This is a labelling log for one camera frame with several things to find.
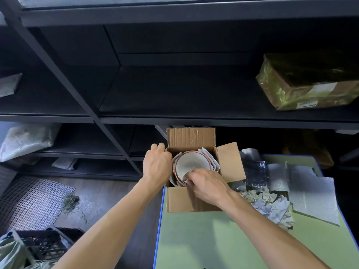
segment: cardboard box flap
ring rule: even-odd
[[[246,178],[236,142],[218,146],[216,156],[221,166],[219,172],[227,183]]]
[[[214,148],[216,129],[204,127],[167,128],[168,147]]]
[[[167,188],[167,212],[199,212],[220,211],[221,209],[208,204],[195,196],[195,193],[186,187]]]

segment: green table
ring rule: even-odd
[[[312,166],[309,156],[263,155],[268,163]],[[249,239],[224,212],[167,213],[167,191],[162,198],[154,269],[267,268]],[[296,224],[289,231],[332,269],[359,268],[359,252],[341,214],[340,227],[293,213]]]

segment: forearm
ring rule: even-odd
[[[220,207],[247,235],[269,269],[329,268],[288,232],[263,217],[238,193],[231,191]]]
[[[141,214],[157,192],[141,179],[69,249],[54,269],[113,269]]]

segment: white mesh mat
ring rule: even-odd
[[[0,198],[0,235],[9,229],[43,230],[60,215],[70,187],[48,179],[24,176],[11,183]]]

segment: yellow wrapped box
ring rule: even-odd
[[[347,105],[359,95],[359,66],[334,49],[264,54],[256,78],[277,110]]]

